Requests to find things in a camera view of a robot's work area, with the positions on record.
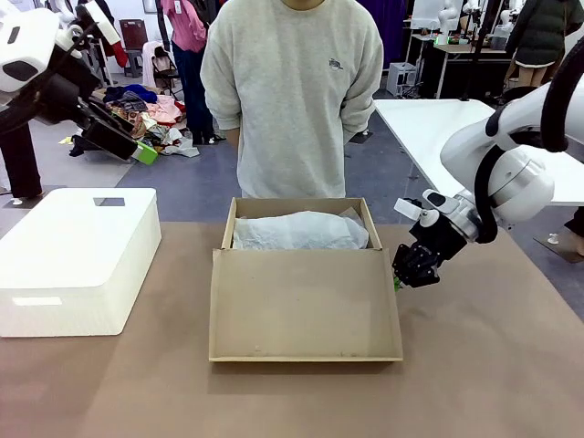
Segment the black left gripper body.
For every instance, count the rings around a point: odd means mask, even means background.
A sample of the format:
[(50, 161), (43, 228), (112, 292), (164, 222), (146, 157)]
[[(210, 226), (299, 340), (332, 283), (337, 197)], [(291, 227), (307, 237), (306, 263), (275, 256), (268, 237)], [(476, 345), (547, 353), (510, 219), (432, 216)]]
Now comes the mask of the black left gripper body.
[(88, 123), (88, 101), (100, 81), (83, 59), (55, 47), (49, 60), (48, 81), (40, 86), (36, 116), (46, 124), (70, 120)]

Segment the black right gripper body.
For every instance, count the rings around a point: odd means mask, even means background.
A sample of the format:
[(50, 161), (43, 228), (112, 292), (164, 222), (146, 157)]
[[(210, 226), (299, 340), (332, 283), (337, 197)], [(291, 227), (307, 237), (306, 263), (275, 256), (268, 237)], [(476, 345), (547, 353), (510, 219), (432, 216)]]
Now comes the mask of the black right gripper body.
[(467, 245), (466, 239), (443, 214), (439, 214), (429, 226), (418, 221), (410, 234), (415, 237), (415, 242), (410, 247), (408, 261), (416, 266), (439, 267)]

